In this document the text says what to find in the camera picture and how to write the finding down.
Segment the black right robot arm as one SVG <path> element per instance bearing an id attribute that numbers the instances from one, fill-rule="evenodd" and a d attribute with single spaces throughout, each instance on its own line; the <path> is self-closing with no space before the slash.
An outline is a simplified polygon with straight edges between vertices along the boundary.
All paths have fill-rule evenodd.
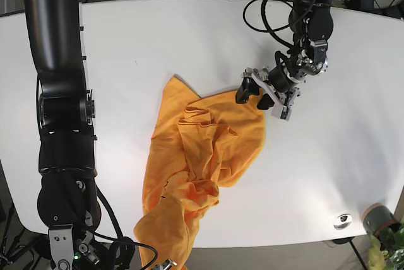
<path id="1" fill-rule="evenodd" d="M 95 183 L 95 102 L 86 85 L 81 0 L 24 0 L 37 71 L 41 189 L 53 269 L 128 269 L 125 237 Z"/>

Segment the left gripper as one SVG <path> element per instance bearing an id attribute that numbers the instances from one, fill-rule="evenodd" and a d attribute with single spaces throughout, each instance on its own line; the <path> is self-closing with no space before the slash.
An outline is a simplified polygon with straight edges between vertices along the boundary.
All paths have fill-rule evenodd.
<path id="1" fill-rule="evenodd" d="M 274 87 L 263 88 L 263 95 L 257 104 L 259 110 L 270 110 L 277 119 L 288 121 L 292 113 L 295 99 L 300 90 L 293 88 L 303 82 L 306 76 L 315 76 L 328 68 L 327 46 L 294 50 L 289 57 L 280 51 L 275 52 L 276 66 L 269 72 L 267 69 L 247 68 L 242 73 L 242 84 L 235 94 L 237 104 L 245 104 L 250 96 L 260 95 L 260 86 L 253 80 L 257 74 L 261 80 Z"/>

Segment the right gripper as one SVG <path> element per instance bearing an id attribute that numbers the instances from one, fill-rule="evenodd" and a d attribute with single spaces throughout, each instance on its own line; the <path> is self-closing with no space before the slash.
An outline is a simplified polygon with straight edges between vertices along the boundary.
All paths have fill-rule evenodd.
<path id="1" fill-rule="evenodd" d="M 48 269 L 129 269 L 136 247 L 120 242 L 104 244 L 93 233 L 75 231 L 72 225 L 48 229 L 50 264 Z M 170 270 L 177 263 L 166 259 L 151 270 Z"/>

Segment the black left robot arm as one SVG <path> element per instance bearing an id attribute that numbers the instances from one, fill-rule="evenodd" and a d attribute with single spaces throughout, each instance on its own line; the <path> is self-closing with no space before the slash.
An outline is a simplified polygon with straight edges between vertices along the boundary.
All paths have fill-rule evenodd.
<path id="1" fill-rule="evenodd" d="M 328 68 L 328 40 L 334 27 L 333 0 L 292 0 L 288 23 L 278 28 L 269 24 L 267 3 L 262 0 L 260 7 L 262 32 L 271 35 L 287 51 L 275 52 L 273 69 L 245 69 L 235 101 L 245 104 L 251 96 L 259 96 L 258 109 L 271 110 L 272 116 L 289 120 L 292 105 L 300 95 L 298 84 Z"/>

